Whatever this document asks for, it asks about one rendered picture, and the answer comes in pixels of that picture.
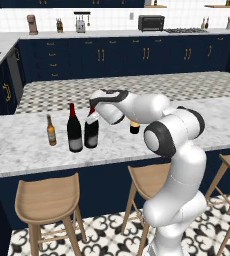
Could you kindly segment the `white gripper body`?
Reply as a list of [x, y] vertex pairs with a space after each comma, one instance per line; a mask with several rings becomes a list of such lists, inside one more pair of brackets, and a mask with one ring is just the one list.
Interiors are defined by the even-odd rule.
[[86, 118], [86, 122], [91, 125], [93, 124], [95, 121], [97, 121], [100, 118], [100, 115], [97, 112], [93, 112], [91, 113], [87, 118]]

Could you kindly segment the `navy island cupboard base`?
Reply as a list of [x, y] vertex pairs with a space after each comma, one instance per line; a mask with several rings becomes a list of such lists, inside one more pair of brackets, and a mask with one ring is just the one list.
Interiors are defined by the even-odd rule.
[[160, 157], [0, 178], [0, 256], [7, 254], [11, 231], [26, 226], [19, 220], [14, 208], [16, 190], [21, 180], [37, 181], [47, 178], [66, 177], [78, 173], [80, 210], [83, 216], [90, 217], [104, 213], [119, 212], [126, 207], [127, 196], [131, 186], [131, 178], [128, 171], [130, 166], [165, 164], [169, 161], [168, 158]]

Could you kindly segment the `wooden wall shelf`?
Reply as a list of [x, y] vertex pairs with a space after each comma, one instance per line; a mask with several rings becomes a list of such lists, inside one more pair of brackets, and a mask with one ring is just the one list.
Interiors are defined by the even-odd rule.
[[145, 0], [144, 8], [167, 8], [167, 6], [158, 4], [157, 0]]
[[205, 4], [204, 7], [208, 7], [208, 8], [230, 8], [230, 5], [227, 5], [226, 3], [229, 0], [226, 0], [226, 2], [224, 4]]

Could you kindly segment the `brown glass beer bottle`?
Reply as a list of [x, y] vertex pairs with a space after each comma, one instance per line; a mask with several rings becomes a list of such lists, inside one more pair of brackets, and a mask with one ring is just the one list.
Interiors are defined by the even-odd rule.
[[57, 144], [56, 134], [55, 134], [55, 128], [52, 124], [50, 115], [47, 115], [47, 123], [48, 123], [48, 125], [47, 125], [47, 135], [48, 135], [49, 144], [51, 146], [55, 146]]

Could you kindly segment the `black gas hob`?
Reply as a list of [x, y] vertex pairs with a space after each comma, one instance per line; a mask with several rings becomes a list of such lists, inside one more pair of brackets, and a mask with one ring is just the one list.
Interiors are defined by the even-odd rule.
[[207, 30], [201, 28], [174, 28], [164, 29], [167, 33], [208, 33]]

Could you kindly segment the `navy wall cupboards run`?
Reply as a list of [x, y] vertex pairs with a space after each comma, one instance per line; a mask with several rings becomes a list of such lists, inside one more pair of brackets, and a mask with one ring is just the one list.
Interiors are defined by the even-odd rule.
[[0, 0], [0, 8], [143, 8], [145, 0]]

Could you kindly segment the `dark bottle yellow label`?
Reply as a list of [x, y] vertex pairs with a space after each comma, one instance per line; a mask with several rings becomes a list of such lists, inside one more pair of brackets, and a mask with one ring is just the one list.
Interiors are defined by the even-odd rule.
[[131, 122], [130, 123], [130, 132], [132, 134], [138, 134], [140, 129], [140, 124], [136, 122]]

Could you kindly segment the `black toaster oven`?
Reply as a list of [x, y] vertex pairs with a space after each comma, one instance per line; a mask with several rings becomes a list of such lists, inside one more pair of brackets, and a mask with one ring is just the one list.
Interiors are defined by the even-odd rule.
[[144, 31], [162, 31], [165, 17], [162, 15], [140, 15], [138, 17], [138, 29]]

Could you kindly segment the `navy base cupboards run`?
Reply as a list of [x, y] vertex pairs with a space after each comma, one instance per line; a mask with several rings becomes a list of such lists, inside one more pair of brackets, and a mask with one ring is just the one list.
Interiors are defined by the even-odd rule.
[[230, 35], [28, 39], [18, 46], [25, 80], [33, 82], [223, 71]]

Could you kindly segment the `dark wine bottle red cap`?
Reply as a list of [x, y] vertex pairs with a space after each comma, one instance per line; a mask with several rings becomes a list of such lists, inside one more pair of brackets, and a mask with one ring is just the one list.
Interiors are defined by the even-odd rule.
[[70, 115], [67, 122], [68, 145], [71, 152], [77, 153], [83, 149], [81, 125], [76, 116], [74, 104], [70, 103]]
[[95, 148], [98, 144], [99, 122], [95, 121], [92, 124], [85, 123], [84, 130], [84, 145], [87, 148]]

